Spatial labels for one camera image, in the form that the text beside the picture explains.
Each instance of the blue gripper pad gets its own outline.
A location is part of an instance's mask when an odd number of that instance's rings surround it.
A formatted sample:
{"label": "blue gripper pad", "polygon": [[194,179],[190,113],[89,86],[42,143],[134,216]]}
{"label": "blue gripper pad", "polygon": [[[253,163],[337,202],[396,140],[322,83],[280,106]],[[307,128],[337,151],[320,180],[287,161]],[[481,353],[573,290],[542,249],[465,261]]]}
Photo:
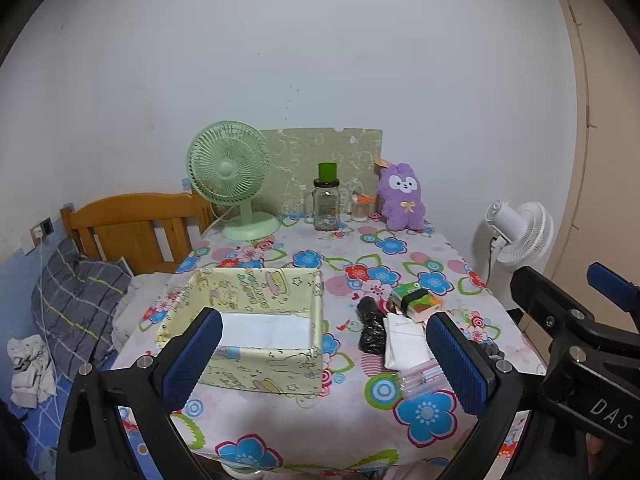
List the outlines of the blue gripper pad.
{"label": "blue gripper pad", "polygon": [[599,262],[587,269],[587,283],[625,312],[640,308],[640,292],[636,286]]}
{"label": "blue gripper pad", "polygon": [[201,321],[162,380],[162,405],[168,413],[183,409],[222,338],[222,317],[212,308],[204,309],[198,314],[188,329],[178,337],[188,337],[192,332],[190,329],[200,321],[201,316],[205,318],[204,321]]}
{"label": "blue gripper pad", "polygon": [[481,354],[444,312],[427,322],[427,343],[465,413],[481,418],[494,392],[495,374]]}

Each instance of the beige door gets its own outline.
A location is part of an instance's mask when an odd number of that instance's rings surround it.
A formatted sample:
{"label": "beige door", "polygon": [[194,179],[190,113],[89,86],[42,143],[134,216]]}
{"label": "beige door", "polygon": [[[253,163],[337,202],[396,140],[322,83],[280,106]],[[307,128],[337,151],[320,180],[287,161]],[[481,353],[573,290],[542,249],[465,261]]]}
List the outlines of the beige door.
{"label": "beige door", "polygon": [[[565,229],[545,273],[598,322],[636,332],[629,314],[587,284],[586,271],[601,262],[640,284],[640,56],[602,0],[561,4],[576,65],[578,142]],[[527,328],[546,356],[541,332]]]}

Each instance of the table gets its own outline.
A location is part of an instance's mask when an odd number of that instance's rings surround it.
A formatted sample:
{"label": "table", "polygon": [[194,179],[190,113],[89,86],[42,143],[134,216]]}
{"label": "table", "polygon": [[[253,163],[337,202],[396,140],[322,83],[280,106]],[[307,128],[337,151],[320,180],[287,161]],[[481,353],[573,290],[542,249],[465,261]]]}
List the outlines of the table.
{"label": "table", "polygon": [[[421,232],[390,232],[377,215],[347,221],[336,232],[318,232],[298,215],[279,218],[280,229],[256,243],[233,242],[213,231],[188,256],[170,281],[172,293],[149,308],[114,368],[142,354],[157,354],[158,323],[175,291],[197,267],[313,267],[324,279],[324,369],[319,396],[281,394],[271,384],[245,392],[198,384],[172,420],[190,448],[257,468],[336,475],[428,460],[444,466],[462,445],[476,419],[465,414],[450,387],[416,399],[401,399],[395,374],[382,357],[358,349],[363,296],[386,303],[398,283],[420,282],[443,300],[463,333],[495,341],[522,372],[544,366],[481,278],[426,222]],[[143,468],[150,457],[135,420],[121,408],[129,438]],[[511,456],[526,414],[514,421],[500,457]]]}

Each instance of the blue flower print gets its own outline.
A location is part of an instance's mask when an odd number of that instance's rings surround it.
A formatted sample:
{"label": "blue flower print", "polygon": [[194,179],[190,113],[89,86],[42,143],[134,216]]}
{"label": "blue flower print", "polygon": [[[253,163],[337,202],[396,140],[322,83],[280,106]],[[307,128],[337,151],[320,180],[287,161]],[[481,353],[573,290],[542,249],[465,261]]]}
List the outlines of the blue flower print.
{"label": "blue flower print", "polygon": [[447,458],[437,456],[437,457],[428,459],[427,464],[433,464],[438,467],[446,467],[449,464],[449,460]]}
{"label": "blue flower print", "polygon": [[182,409],[185,415],[189,415],[191,418],[202,415],[204,411],[204,405],[200,399],[189,400]]}
{"label": "blue flower print", "polygon": [[238,442],[220,442],[215,448],[220,458],[257,469],[274,469],[282,466],[282,457],[267,447],[255,433],[240,437]]}
{"label": "blue flower print", "polygon": [[406,242],[389,236],[384,240],[376,242],[377,247],[383,250],[385,254],[403,254],[406,252]]}
{"label": "blue flower print", "polygon": [[311,249],[300,251],[293,255],[294,267],[306,267],[307,269],[317,269],[322,265],[322,254]]}
{"label": "blue flower print", "polygon": [[455,409],[456,397],[451,392],[439,390],[401,400],[394,407],[394,415],[400,424],[409,427],[409,442],[415,447],[427,447],[456,433]]}
{"label": "blue flower print", "polygon": [[168,312],[166,310],[156,310],[151,316],[149,316],[149,319],[151,320],[151,323],[160,323],[164,320],[167,314]]}
{"label": "blue flower print", "polygon": [[205,256],[206,254],[209,254],[209,251],[211,249],[208,247],[198,247],[196,250],[193,251],[194,256]]}
{"label": "blue flower print", "polygon": [[384,265],[367,269],[367,274],[374,280],[380,280],[382,283],[386,283],[391,286],[396,286],[400,279],[400,274]]}
{"label": "blue flower print", "polygon": [[421,272],[418,274],[418,282],[422,288],[430,290],[438,296],[444,296],[453,290],[453,284],[448,282],[441,272]]}
{"label": "blue flower print", "polygon": [[340,341],[338,341],[332,334],[326,333],[322,336],[322,353],[334,356],[340,348]]}
{"label": "blue flower print", "polygon": [[235,361],[240,360],[240,347],[239,346],[218,346],[216,348],[215,354],[225,359],[234,359]]}
{"label": "blue flower print", "polygon": [[136,459],[138,460],[138,464],[142,471],[145,472],[146,478],[162,478],[154,460],[151,458],[151,455],[148,453],[148,449],[146,448],[145,441],[142,440],[142,435],[139,431],[131,431],[127,433],[129,437],[129,445],[131,449],[134,450]]}
{"label": "blue flower print", "polygon": [[353,290],[360,290],[362,288],[362,280],[347,280],[347,285]]}
{"label": "blue flower print", "polygon": [[264,267],[264,263],[262,259],[259,260],[249,260],[248,262],[240,262],[236,265],[236,267],[242,267],[243,269],[260,269]]}
{"label": "blue flower print", "polygon": [[180,266],[175,269],[175,273],[179,274],[180,272],[189,272],[190,270],[195,269],[199,259],[200,258],[197,256],[187,256]]}

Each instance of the wooden headboard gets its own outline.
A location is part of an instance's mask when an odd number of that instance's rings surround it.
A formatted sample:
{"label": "wooden headboard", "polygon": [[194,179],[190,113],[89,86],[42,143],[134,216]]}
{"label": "wooden headboard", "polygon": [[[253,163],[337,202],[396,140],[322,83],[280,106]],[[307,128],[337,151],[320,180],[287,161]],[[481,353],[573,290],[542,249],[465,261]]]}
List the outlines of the wooden headboard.
{"label": "wooden headboard", "polygon": [[[198,194],[132,193],[111,196],[78,211],[60,210],[66,235],[92,258],[126,259],[134,274],[174,272],[191,252],[185,219],[195,217],[202,233],[211,222],[210,203]],[[159,221],[174,260],[162,257],[153,221]]]}

